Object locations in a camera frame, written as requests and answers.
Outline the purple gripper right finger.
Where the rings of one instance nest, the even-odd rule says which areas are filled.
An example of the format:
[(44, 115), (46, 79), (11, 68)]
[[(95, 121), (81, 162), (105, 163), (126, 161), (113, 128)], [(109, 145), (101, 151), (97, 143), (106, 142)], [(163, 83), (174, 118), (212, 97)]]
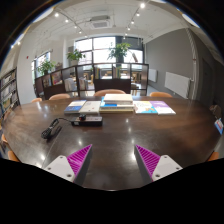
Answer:
[(140, 145), (134, 146), (134, 155), (145, 183), (152, 183), (182, 169), (168, 155), (159, 156)]

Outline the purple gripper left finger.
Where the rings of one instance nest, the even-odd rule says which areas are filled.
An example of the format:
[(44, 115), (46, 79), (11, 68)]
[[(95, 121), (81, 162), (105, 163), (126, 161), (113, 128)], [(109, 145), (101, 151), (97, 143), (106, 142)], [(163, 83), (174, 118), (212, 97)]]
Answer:
[(91, 157), (92, 145), (88, 145), (69, 156), (59, 155), (45, 170), (81, 186), (84, 182)]

